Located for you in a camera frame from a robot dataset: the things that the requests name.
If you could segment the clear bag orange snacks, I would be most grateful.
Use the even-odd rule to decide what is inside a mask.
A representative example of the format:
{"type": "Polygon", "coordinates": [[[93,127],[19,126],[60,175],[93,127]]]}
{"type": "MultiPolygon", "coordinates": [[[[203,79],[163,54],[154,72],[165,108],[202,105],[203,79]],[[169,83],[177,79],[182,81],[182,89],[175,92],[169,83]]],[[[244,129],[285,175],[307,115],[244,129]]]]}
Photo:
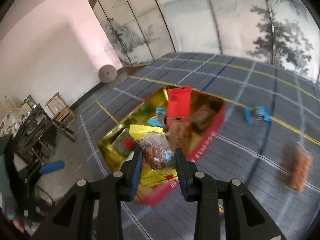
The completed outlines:
{"type": "Polygon", "coordinates": [[[283,150],[280,181],[289,190],[301,194],[305,189],[313,157],[300,143],[289,142],[283,150]]]}

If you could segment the yellow brown pastry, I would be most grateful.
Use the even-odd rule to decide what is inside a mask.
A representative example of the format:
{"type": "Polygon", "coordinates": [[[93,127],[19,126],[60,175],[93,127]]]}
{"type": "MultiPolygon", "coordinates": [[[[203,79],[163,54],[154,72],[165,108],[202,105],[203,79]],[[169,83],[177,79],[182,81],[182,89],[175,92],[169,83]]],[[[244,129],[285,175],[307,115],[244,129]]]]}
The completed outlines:
{"type": "Polygon", "coordinates": [[[152,187],[177,178],[174,153],[161,127],[131,124],[129,134],[142,149],[140,182],[152,187]]]}

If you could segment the blue foam roller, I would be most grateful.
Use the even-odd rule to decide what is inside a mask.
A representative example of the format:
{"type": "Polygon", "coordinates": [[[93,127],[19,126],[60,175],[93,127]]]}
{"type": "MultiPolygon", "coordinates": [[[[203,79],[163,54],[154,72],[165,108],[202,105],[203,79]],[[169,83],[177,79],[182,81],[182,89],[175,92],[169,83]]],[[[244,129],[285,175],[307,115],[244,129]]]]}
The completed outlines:
{"type": "Polygon", "coordinates": [[[40,168],[39,172],[40,172],[40,174],[49,174],[49,173],[61,170],[64,167],[65,167],[65,163],[62,160],[58,160],[53,163],[44,164],[40,168]]]}

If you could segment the dark wooden shelf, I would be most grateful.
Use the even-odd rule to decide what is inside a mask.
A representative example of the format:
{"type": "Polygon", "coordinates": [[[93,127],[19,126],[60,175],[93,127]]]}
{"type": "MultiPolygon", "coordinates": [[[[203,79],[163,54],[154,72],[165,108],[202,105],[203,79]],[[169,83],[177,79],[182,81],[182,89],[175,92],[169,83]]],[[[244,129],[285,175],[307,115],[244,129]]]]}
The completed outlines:
{"type": "Polygon", "coordinates": [[[15,153],[27,165],[37,161],[46,164],[55,155],[54,144],[48,141],[52,127],[52,119],[39,104],[19,127],[14,136],[15,153]]]}

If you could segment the wooden chair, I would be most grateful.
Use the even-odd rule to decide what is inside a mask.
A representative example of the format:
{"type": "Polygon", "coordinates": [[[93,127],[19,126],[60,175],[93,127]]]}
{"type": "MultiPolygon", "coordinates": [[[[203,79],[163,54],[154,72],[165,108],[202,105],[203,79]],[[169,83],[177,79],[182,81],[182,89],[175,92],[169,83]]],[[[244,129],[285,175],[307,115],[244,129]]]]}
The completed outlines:
{"type": "Polygon", "coordinates": [[[53,115],[53,125],[71,142],[75,142],[73,137],[74,131],[69,127],[75,121],[76,115],[67,105],[65,100],[57,92],[52,98],[50,98],[45,106],[49,109],[53,115]]]}

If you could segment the blue wrapped cookie pack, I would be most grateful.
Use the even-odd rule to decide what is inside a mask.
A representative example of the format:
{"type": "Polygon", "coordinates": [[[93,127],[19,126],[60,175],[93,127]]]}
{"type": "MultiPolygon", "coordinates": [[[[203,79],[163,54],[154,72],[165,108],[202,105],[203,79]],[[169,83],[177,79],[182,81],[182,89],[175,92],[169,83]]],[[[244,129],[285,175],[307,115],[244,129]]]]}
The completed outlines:
{"type": "Polygon", "coordinates": [[[252,125],[253,122],[256,120],[264,120],[266,122],[271,121],[269,112],[264,105],[257,106],[257,107],[244,106],[243,109],[244,109],[245,119],[247,123],[250,125],[252,125]]]}

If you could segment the red toffee snack box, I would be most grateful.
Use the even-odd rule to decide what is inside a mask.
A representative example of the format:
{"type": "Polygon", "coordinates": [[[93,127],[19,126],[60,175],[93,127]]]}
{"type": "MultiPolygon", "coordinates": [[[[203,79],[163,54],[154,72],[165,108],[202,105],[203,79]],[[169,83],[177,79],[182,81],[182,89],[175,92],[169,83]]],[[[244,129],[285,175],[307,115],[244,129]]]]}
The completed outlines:
{"type": "Polygon", "coordinates": [[[155,206],[178,184],[174,150],[198,162],[222,126],[225,108],[217,96],[164,85],[117,122],[98,148],[112,172],[120,170],[135,144],[142,148],[135,202],[155,206]]]}

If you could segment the red packet in box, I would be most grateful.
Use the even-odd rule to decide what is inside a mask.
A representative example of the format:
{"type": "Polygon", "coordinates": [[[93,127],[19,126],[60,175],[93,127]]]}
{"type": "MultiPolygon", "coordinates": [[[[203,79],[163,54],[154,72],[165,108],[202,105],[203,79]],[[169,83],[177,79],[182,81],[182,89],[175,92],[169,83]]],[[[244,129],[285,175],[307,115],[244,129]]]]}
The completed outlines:
{"type": "Polygon", "coordinates": [[[167,118],[186,118],[190,115],[192,87],[173,88],[167,91],[167,118]]]}

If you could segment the round stone disc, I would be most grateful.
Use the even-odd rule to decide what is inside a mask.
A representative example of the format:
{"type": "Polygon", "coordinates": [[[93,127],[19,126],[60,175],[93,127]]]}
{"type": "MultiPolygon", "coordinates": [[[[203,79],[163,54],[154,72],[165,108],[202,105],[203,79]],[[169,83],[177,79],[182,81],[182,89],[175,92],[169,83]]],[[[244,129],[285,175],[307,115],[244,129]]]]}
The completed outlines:
{"type": "Polygon", "coordinates": [[[102,83],[111,83],[117,78],[117,70],[113,65],[104,65],[99,69],[98,77],[102,83]]]}

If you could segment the painted folding screen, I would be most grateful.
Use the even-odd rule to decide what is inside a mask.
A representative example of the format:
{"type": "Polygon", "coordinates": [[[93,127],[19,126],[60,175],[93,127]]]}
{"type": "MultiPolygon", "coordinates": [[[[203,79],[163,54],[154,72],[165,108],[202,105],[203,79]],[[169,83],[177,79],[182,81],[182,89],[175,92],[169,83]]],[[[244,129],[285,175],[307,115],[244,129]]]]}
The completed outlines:
{"type": "Polygon", "coordinates": [[[171,52],[253,59],[319,82],[319,13],[306,0],[89,0],[125,66],[171,52]]]}

